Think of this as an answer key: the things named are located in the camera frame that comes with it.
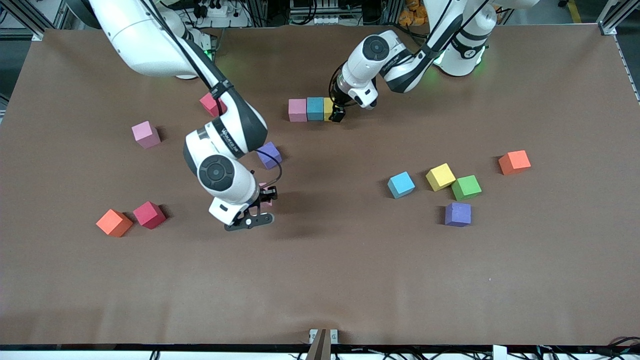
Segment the blue foam cube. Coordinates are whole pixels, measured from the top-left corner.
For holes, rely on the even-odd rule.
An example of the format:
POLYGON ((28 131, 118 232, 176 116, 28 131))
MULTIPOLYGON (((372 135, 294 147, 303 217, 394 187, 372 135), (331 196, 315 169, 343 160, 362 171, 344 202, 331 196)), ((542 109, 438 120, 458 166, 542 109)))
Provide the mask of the blue foam cube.
POLYGON ((399 199, 407 194, 411 194, 414 189, 416 189, 416 185, 407 171, 390 177, 387 182, 387 187, 394 199, 399 199))
POLYGON ((325 98, 309 96, 306 98, 306 116, 308 122, 323 122, 325 120, 325 98))

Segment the purple foam cube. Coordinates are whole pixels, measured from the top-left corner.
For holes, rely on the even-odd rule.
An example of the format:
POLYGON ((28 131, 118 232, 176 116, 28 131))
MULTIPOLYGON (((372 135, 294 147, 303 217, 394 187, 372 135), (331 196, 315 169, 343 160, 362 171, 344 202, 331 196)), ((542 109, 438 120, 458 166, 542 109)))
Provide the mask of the purple foam cube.
POLYGON ((265 143, 258 150, 256 150, 256 152, 258 154, 259 160, 267 170, 278 167, 282 162, 281 153, 279 152, 275 144, 271 141, 265 143))
POLYGON ((445 207, 444 225, 466 227, 473 223, 473 207, 470 203, 452 202, 445 207))

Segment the crimson foam cube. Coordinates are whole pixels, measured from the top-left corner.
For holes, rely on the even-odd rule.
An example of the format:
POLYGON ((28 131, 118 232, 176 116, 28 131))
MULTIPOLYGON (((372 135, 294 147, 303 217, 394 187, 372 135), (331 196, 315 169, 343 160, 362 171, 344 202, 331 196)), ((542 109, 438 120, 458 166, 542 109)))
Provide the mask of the crimson foam cube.
POLYGON ((151 201, 142 203, 138 208, 135 208, 133 214, 138 224, 149 230, 157 228, 167 220, 162 209, 151 201))
POLYGON ((212 118, 217 118, 227 112, 226 103, 221 98, 215 98, 211 92, 202 96, 199 102, 212 118))

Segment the white equipment box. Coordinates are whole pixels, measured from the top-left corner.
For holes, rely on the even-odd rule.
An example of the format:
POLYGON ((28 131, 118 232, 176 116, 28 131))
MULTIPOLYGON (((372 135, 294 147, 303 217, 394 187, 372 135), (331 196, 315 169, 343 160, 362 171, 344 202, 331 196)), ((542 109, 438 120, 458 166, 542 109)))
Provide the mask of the white equipment box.
POLYGON ((289 0, 288 18, 292 25, 338 25, 342 19, 359 14, 351 0, 289 0))

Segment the orange snack bag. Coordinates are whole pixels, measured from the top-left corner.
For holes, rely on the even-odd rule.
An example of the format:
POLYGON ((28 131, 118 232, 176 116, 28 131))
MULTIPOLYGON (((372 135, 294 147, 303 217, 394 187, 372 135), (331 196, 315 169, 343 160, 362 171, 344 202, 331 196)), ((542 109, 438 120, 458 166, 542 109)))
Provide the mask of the orange snack bag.
POLYGON ((428 12, 423 0, 403 0, 397 23, 402 27, 420 27, 428 24, 428 12))

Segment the brown table mat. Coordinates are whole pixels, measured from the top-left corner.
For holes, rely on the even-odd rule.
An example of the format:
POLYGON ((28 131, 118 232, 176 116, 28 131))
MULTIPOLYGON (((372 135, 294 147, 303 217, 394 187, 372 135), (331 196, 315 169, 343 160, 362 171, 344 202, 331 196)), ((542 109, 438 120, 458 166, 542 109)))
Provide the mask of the brown table mat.
POLYGON ((141 76, 98 30, 30 44, 0 125, 0 344, 606 345, 640 337, 640 105, 596 25, 500 26, 341 123, 291 122, 373 28, 226 30, 217 66, 282 153, 274 223, 227 232, 183 158, 199 80, 141 76), (161 142, 142 148, 149 121, 161 142), (531 167, 503 175, 525 150, 531 167), (481 194, 426 174, 447 163, 481 194), (387 182, 407 172, 411 193, 387 182), (166 221, 148 229, 150 201, 166 221), (471 224, 444 225, 450 203, 471 224), (113 209, 122 237, 96 222, 113 209))

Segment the orange foam cube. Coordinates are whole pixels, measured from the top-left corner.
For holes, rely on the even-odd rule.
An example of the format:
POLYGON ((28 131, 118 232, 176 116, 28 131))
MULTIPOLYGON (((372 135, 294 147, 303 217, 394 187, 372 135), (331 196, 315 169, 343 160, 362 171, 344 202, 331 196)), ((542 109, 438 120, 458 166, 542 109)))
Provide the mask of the orange foam cube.
POLYGON ((525 150, 507 152, 498 159, 503 175, 519 174, 531 168, 530 159, 525 150))
POLYGON ((108 209, 96 225, 108 236, 120 238, 130 230, 133 222, 118 210, 108 209))

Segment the green foam cube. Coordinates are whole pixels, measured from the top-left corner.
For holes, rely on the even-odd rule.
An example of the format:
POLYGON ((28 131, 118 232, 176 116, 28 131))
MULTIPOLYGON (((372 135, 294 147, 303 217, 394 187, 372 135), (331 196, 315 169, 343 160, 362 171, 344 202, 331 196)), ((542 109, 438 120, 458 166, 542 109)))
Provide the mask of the green foam cube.
POLYGON ((482 193, 482 187, 475 175, 460 177, 451 184, 452 193, 458 202, 475 198, 482 193))

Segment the white power strip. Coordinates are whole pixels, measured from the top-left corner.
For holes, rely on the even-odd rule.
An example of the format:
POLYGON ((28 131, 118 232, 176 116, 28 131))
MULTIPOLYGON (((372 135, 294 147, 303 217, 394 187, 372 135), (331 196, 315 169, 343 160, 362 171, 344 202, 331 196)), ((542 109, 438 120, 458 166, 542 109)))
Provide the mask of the white power strip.
POLYGON ((240 0, 198 0, 195 25, 200 28, 245 28, 250 19, 240 0))

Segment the aluminium frame rail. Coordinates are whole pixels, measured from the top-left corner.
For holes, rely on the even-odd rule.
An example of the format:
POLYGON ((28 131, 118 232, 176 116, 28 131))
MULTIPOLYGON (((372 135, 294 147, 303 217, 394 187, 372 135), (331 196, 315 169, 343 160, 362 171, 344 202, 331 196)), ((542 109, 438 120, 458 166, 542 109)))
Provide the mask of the aluminium frame rail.
POLYGON ((311 345, 304 360, 331 360, 332 335, 329 329, 318 329, 311 336, 311 345))

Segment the silver aluminium frame post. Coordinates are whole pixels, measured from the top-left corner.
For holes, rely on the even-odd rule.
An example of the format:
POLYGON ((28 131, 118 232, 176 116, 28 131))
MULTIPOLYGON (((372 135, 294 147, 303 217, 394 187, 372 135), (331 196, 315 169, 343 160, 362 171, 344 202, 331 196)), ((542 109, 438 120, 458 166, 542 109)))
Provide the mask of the silver aluminium frame post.
POLYGON ((640 0, 606 0, 596 19, 601 34, 617 34, 617 26, 636 10, 640 10, 640 0))
POLYGON ((41 41, 47 29, 62 29, 67 0, 0 0, 0 41, 41 41))

